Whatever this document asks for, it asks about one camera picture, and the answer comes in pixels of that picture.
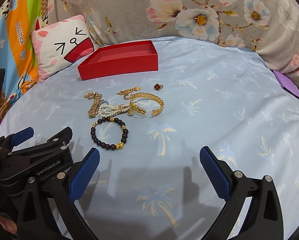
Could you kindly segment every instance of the blue gripper pad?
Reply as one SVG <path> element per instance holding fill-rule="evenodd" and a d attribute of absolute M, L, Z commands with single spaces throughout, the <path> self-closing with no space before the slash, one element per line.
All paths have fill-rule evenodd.
<path fill-rule="evenodd" d="M 230 198 L 230 182 L 210 153 L 203 147 L 199 153 L 201 164 L 208 175 L 217 195 L 227 202 Z"/>
<path fill-rule="evenodd" d="M 69 198 L 72 203 L 82 197 L 99 163 L 100 152 L 94 149 L 71 181 Z"/>
<path fill-rule="evenodd" d="M 28 139 L 32 138 L 34 135 L 34 130 L 32 127 L 28 127 L 16 134 L 12 135 L 10 144 L 11 146 L 18 146 L 21 143 L 27 141 Z"/>

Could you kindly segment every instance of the pillow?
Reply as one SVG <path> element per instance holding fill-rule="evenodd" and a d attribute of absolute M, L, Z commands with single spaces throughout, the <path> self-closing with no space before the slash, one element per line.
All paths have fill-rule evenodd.
<path fill-rule="evenodd" d="M 94 52 L 83 15 L 33 31 L 31 37 L 40 82 Z"/>

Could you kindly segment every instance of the orange stripe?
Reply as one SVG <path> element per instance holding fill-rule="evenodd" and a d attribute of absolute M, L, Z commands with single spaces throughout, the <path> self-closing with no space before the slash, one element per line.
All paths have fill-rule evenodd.
<path fill-rule="evenodd" d="M 27 71 L 27 73 L 31 75 L 33 79 L 36 78 L 38 76 L 38 72 L 32 60 L 32 52 L 27 48 L 28 40 L 30 38 L 27 0 L 17 1 L 17 8 L 13 11 L 10 11 L 8 14 L 6 26 L 9 43 L 15 63 L 17 65 L 18 75 L 21 78 L 24 74 L 24 71 Z M 21 60 L 21 52 L 24 51 L 24 49 L 26 49 L 25 58 Z"/>

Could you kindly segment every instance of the open red cardboard box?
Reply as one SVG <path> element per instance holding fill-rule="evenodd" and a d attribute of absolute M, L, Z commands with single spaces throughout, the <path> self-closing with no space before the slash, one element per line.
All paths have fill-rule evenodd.
<path fill-rule="evenodd" d="M 82 80 L 157 71 L 158 55 L 152 41 L 134 41 L 98 48 L 79 66 Z"/>

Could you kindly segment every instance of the dark brown bead bracelet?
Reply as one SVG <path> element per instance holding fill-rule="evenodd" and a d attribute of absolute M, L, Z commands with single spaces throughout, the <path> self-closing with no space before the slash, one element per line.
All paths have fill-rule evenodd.
<path fill-rule="evenodd" d="M 103 122 L 115 122 L 117 123 L 123 130 L 123 134 L 122 134 L 122 139 L 118 144 L 106 144 L 102 141 L 100 141 L 97 137 L 96 137 L 96 129 L 95 126 L 103 123 Z M 98 119 L 97 122 L 93 123 L 93 126 L 91 128 L 91 138 L 92 140 L 96 143 L 97 146 L 101 146 L 103 149 L 106 150 L 121 150 L 123 149 L 125 143 L 127 142 L 127 137 L 128 137 L 128 129 L 126 129 L 125 127 L 125 123 L 118 119 L 118 118 L 114 118 L 114 117 L 102 117 L 102 119 Z"/>

